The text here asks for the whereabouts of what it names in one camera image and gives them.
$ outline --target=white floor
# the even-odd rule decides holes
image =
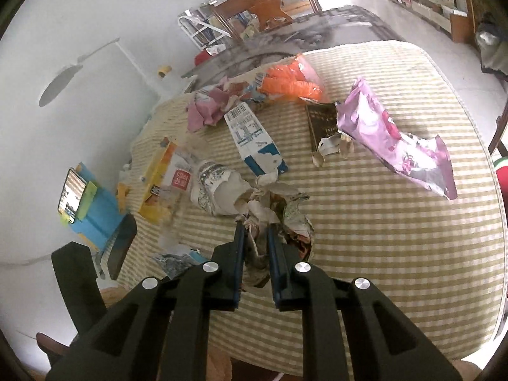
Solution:
[[[359,5],[376,14],[407,42],[423,48],[444,72],[469,109],[479,132],[489,143],[496,118],[503,110],[506,93],[499,80],[482,73],[479,54],[466,44],[453,43],[444,32],[387,0],[319,0],[323,10]]]

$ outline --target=tablecloth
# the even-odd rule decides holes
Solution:
[[[491,160],[468,112],[415,45],[369,42],[305,55],[332,99],[344,100],[355,78],[364,76],[401,131],[420,137],[439,133],[459,195],[448,201],[418,187],[361,147],[347,160],[331,156],[315,168],[304,108],[266,107],[257,116],[290,168],[283,181],[311,196],[302,205],[316,230],[311,262],[335,278],[372,280],[448,358],[474,352],[497,330],[506,299],[506,217]],[[251,80],[257,71],[236,80]],[[133,212],[144,189],[139,176],[153,151],[163,136],[185,131],[190,96],[161,104],[133,143],[128,196]],[[253,181],[224,121],[199,136],[213,147],[212,159]],[[159,228],[135,216],[138,235],[118,277],[127,287],[164,275],[150,258],[159,251]],[[205,255],[232,240],[234,229],[233,219],[196,207],[178,216],[174,227],[182,243]],[[278,312],[268,297],[243,293],[236,312],[212,312],[209,342],[252,364],[302,373],[301,315]]]

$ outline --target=silver screw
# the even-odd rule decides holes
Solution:
[[[295,269],[298,272],[305,273],[305,272],[309,272],[311,270],[311,266],[307,262],[298,262],[295,265]]]
[[[203,271],[205,272],[215,272],[219,269],[219,265],[216,262],[207,262],[203,264]]]
[[[143,288],[146,290],[150,290],[155,288],[158,285],[158,281],[155,278],[146,278],[143,281]]]
[[[360,290],[366,290],[370,286],[370,282],[368,279],[365,278],[358,278],[355,279],[355,286]]]

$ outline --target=purple snack bag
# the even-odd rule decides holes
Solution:
[[[457,198],[450,154],[437,135],[425,140],[399,132],[363,77],[343,104],[336,104],[337,127],[368,148],[384,165],[448,199]]]

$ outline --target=crumpled pink paper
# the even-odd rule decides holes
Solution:
[[[224,91],[224,77],[216,86],[205,86],[198,90],[187,105],[187,130],[198,131],[207,126],[215,126],[228,111],[230,95]]]
[[[337,127],[367,147],[395,173],[448,199],[457,198],[450,154],[439,135],[425,140],[400,132],[363,77],[343,104],[336,103]]]

